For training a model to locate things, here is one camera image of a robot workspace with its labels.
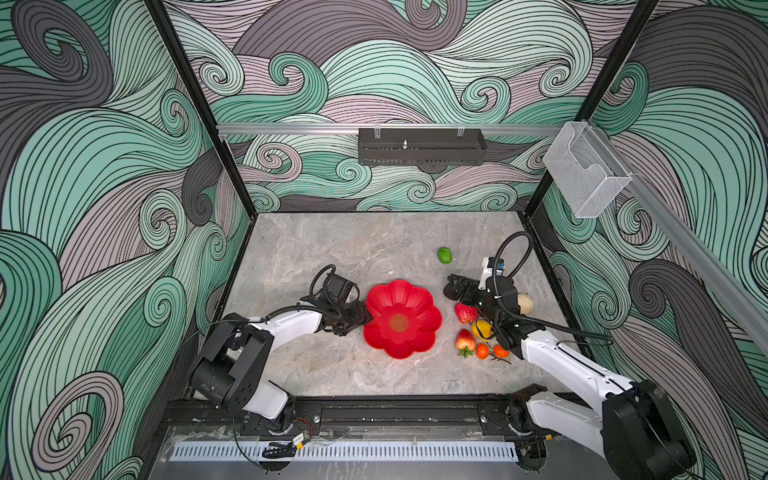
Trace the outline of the dark purple mangosteen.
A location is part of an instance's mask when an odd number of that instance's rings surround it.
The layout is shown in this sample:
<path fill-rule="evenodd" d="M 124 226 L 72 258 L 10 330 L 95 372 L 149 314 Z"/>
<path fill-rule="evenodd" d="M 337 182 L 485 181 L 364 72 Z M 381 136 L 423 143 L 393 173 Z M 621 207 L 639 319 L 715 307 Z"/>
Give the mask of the dark purple mangosteen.
<path fill-rule="evenodd" d="M 456 282 L 449 282 L 443 288 L 443 295 L 451 301 L 458 302 L 462 298 L 462 285 Z"/>

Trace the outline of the aluminium rail right wall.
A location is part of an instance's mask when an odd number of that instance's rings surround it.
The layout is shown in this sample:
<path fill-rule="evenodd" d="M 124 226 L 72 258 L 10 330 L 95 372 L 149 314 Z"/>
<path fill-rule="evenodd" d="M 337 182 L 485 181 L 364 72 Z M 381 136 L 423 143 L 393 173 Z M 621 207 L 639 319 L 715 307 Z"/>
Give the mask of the aluminium rail right wall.
<path fill-rule="evenodd" d="M 747 246 L 757 237 L 739 229 L 747 224 L 748 208 L 735 204 L 723 217 L 725 225 L 712 225 L 715 236 L 703 240 L 698 229 L 715 219 L 717 206 L 725 199 L 715 195 L 717 175 L 704 172 L 698 163 L 675 167 L 670 155 L 638 135 L 621 133 L 609 138 L 593 123 L 588 124 L 588 131 L 596 137 L 600 158 L 630 179 L 626 184 L 630 193 L 709 286 L 729 317 L 766 352 L 767 285 L 757 282 L 746 258 L 737 256 L 729 264 L 717 256 L 721 246 Z"/>

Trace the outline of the red yellow apple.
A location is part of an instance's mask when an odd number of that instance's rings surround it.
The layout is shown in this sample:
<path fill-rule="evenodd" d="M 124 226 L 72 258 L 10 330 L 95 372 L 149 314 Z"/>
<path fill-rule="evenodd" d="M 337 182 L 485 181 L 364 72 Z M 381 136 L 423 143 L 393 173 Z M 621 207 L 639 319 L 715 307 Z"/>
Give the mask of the red yellow apple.
<path fill-rule="evenodd" d="M 462 358 L 473 355 L 476 349 L 476 339 L 472 332 L 467 329 L 461 329 L 456 336 L 455 347 L 458 355 Z"/>

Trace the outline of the orange cherry tomato right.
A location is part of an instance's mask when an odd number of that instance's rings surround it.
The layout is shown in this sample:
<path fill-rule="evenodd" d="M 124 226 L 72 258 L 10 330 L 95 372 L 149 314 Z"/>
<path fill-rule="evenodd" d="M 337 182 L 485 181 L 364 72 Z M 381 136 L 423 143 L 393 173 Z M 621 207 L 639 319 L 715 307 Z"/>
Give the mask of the orange cherry tomato right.
<path fill-rule="evenodd" d="M 509 357 L 510 352 L 508 350 L 505 350 L 501 345 L 495 345 L 493 347 L 493 355 L 496 358 L 506 359 Z"/>

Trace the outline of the clear plastic wall bin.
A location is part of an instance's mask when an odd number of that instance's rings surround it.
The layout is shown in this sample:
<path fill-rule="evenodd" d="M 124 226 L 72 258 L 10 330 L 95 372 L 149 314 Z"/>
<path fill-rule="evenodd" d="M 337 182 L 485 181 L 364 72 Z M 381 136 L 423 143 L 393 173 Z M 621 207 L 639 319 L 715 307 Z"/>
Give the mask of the clear plastic wall bin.
<path fill-rule="evenodd" d="M 631 182 L 619 151 L 602 129 L 588 121 L 564 124 L 543 162 L 579 219 L 599 217 Z"/>

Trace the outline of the pale yellow pear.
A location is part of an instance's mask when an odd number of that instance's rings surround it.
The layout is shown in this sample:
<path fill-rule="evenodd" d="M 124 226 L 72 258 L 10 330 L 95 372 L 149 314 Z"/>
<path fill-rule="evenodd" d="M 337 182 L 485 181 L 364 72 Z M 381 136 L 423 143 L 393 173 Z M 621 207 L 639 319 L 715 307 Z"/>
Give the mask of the pale yellow pear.
<path fill-rule="evenodd" d="M 520 293 L 517 296 L 517 302 L 518 302 L 519 311 L 521 315 L 528 316 L 533 312 L 534 301 L 530 295 Z"/>

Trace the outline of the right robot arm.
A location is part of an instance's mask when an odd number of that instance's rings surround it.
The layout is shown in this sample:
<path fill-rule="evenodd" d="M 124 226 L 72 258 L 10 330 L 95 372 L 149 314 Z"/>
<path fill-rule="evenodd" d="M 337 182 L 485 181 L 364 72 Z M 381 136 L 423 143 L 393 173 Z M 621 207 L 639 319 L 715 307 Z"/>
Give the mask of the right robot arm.
<path fill-rule="evenodd" d="M 530 396 L 522 423 L 557 432 L 605 459 L 621 479 L 672 479 L 697 456 L 667 393 L 656 383 L 608 370 L 555 336 L 559 325 L 521 314 L 505 277 L 451 274 L 446 298 L 490 321 L 493 340 L 568 387 L 573 401 L 545 391 Z"/>

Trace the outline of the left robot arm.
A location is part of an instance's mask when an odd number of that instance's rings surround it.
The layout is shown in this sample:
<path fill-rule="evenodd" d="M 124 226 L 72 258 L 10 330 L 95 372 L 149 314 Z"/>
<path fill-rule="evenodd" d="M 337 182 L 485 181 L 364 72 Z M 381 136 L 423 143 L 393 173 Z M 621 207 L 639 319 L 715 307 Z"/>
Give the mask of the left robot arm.
<path fill-rule="evenodd" d="M 318 332 L 345 336 L 372 321 L 358 285 L 328 265 L 315 275 L 309 293 L 295 304 L 264 316 L 228 314 L 206 335 L 191 364 L 189 384 L 224 412 L 284 421 L 292 396 L 262 379 L 273 351 Z"/>

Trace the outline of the red flower-shaped fruit bowl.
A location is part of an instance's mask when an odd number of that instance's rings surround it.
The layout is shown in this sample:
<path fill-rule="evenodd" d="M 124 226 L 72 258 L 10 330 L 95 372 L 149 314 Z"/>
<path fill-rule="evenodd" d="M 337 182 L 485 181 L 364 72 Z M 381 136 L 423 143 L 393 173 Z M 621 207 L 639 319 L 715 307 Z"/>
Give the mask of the red flower-shaped fruit bowl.
<path fill-rule="evenodd" d="M 395 360 L 431 350 L 442 326 L 442 314 L 431 293 L 405 280 L 374 286 L 366 308 L 372 320 L 363 328 L 368 346 Z"/>

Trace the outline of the yellow lemon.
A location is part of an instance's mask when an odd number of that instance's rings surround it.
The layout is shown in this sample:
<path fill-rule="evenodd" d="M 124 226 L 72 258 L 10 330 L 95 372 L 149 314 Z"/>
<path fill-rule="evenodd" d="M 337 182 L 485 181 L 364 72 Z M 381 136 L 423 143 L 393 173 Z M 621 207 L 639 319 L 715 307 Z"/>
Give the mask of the yellow lemon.
<path fill-rule="evenodd" d="M 482 341 L 492 340 L 495 336 L 492 324 L 485 320 L 477 320 L 473 322 L 471 331 L 475 337 Z"/>

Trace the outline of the aluminium rail wall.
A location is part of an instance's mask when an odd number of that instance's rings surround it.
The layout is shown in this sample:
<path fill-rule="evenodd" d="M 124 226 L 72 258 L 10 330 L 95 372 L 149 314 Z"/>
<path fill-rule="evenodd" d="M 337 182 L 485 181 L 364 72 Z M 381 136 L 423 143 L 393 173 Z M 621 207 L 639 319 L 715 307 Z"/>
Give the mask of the aluminium rail wall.
<path fill-rule="evenodd" d="M 757 237 L 739 229 L 747 224 L 748 208 L 735 204 L 723 217 L 725 225 L 712 225 L 715 236 L 703 240 L 698 229 L 715 219 L 717 206 L 725 199 L 715 195 L 717 175 L 704 172 L 698 163 L 675 167 L 670 155 L 638 135 L 621 133 L 609 138 L 593 123 L 588 124 L 588 131 L 596 137 L 600 158 L 630 179 L 626 184 L 630 193 L 709 286 L 729 317 L 766 352 L 767 285 L 757 282 L 746 258 L 737 256 L 729 264 L 717 256 L 721 246 L 747 246 Z"/>
<path fill-rule="evenodd" d="M 468 129 L 479 129 L 490 136 L 554 136 L 563 125 L 526 124 L 382 124 L 382 123 L 308 123 L 263 122 L 219 123 L 220 135 L 356 135 L 361 129 L 375 132 L 395 129 L 449 130 L 461 134 Z"/>

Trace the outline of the green lime fruit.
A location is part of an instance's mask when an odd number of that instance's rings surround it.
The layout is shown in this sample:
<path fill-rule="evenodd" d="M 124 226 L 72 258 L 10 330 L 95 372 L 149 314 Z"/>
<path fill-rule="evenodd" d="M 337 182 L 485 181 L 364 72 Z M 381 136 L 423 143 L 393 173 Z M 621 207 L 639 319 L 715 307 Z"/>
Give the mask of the green lime fruit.
<path fill-rule="evenodd" d="M 440 247 L 437 250 L 437 258 L 441 264 L 451 264 L 453 262 L 452 251 L 448 247 Z"/>

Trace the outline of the black perforated wall tray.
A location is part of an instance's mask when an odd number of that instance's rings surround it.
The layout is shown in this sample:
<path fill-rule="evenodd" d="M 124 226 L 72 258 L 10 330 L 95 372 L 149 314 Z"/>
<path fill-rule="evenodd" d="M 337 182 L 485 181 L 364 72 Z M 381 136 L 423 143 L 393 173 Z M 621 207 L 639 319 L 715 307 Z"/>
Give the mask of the black perforated wall tray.
<path fill-rule="evenodd" d="M 478 166 L 488 146 L 479 129 L 461 134 L 449 130 L 361 129 L 357 137 L 359 163 L 366 166 L 416 166 L 427 172 L 448 166 Z"/>

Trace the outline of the orange cherry tomato left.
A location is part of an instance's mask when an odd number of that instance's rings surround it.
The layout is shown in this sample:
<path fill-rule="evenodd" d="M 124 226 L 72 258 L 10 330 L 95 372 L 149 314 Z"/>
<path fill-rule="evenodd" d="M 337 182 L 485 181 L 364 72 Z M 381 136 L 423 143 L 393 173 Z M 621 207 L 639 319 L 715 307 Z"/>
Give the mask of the orange cherry tomato left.
<path fill-rule="evenodd" d="M 478 359 L 484 360 L 489 356 L 489 347 L 487 344 L 481 343 L 476 348 L 476 356 Z"/>

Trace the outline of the orange cherry tomato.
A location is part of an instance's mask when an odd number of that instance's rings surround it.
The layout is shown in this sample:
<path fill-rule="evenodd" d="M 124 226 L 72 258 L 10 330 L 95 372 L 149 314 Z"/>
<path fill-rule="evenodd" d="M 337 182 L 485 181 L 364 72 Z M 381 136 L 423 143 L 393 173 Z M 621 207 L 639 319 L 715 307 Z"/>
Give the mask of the orange cherry tomato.
<path fill-rule="evenodd" d="M 501 345 L 495 345 L 493 347 L 493 355 L 496 358 L 506 359 L 509 357 L 510 352 L 508 350 L 505 350 Z"/>
<path fill-rule="evenodd" d="M 484 360 L 489 356 L 489 347 L 487 344 L 481 343 L 476 348 L 476 356 L 478 359 Z"/>

